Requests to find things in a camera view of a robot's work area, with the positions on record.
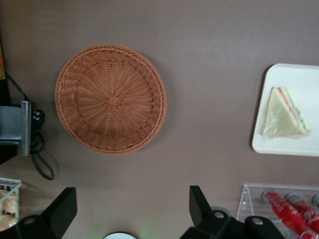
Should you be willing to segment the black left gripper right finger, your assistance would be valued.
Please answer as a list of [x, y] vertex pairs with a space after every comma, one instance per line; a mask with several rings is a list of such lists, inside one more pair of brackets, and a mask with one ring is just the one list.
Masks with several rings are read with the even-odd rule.
[[224, 209], [212, 209], [199, 186], [189, 188], [189, 212], [193, 226], [182, 239], [283, 239], [268, 219], [249, 216], [240, 222]]

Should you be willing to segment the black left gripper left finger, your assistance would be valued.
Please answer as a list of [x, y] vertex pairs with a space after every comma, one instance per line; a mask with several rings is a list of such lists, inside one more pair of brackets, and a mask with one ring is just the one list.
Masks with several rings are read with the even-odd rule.
[[77, 215], [75, 187], [65, 188], [41, 213], [19, 220], [0, 233], [2, 239], [60, 239]]

